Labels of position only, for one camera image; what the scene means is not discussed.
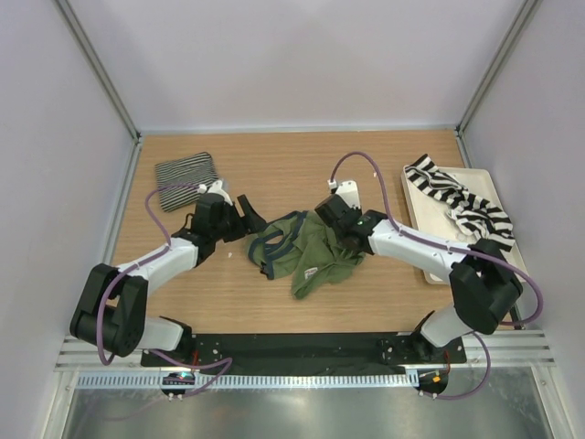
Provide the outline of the thin-striped black white tank top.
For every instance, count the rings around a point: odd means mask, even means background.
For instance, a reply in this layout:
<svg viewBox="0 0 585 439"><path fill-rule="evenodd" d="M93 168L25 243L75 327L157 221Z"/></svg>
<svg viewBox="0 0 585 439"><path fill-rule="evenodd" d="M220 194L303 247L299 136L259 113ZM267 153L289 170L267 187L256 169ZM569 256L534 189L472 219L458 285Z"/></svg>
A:
<svg viewBox="0 0 585 439"><path fill-rule="evenodd" d="M159 188L159 204L168 213L195 203L197 189L207 187L218 180L213 158L208 152L158 163L154 166L156 185Z"/></svg>

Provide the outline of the green tank top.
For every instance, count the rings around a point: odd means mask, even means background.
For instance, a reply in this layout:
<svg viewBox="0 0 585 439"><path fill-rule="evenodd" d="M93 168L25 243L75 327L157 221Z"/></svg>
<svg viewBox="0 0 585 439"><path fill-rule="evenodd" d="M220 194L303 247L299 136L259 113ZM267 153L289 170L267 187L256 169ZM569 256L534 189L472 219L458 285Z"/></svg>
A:
<svg viewBox="0 0 585 439"><path fill-rule="evenodd" d="M324 284L340 284L365 259L344 248L312 211L292 211L249 236L245 253L268 280L291 278L291 295L302 300Z"/></svg>

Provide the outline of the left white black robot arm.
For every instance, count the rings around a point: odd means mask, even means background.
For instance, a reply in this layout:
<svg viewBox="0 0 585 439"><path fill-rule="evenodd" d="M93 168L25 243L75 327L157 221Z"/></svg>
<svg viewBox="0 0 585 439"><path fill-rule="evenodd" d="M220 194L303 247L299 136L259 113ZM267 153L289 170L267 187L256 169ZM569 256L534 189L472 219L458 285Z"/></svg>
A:
<svg viewBox="0 0 585 439"><path fill-rule="evenodd" d="M231 242L264 230L267 222L244 195L241 209L225 195L207 193L184 226L143 258L89 273L69 324L70 334L118 357L136 349L161 350L173 365L192 359L191 327L170 318L146 315L147 299L158 288L204 262L218 241Z"/></svg>

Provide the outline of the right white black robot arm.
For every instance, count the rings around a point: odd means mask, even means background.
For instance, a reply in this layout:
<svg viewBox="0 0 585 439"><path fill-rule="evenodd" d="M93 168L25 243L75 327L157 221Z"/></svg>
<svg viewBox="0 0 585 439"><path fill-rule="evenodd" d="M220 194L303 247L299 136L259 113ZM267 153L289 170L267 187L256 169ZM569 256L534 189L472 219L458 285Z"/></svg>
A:
<svg viewBox="0 0 585 439"><path fill-rule="evenodd" d="M336 194L315 212L348 250L396 258L451 287L452 303L424 317L413 332L411 348L421 361L434 361L446 345L470 332L493 334L523 292L492 241L468 246L432 238L394 224L382 212L352 208Z"/></svg>

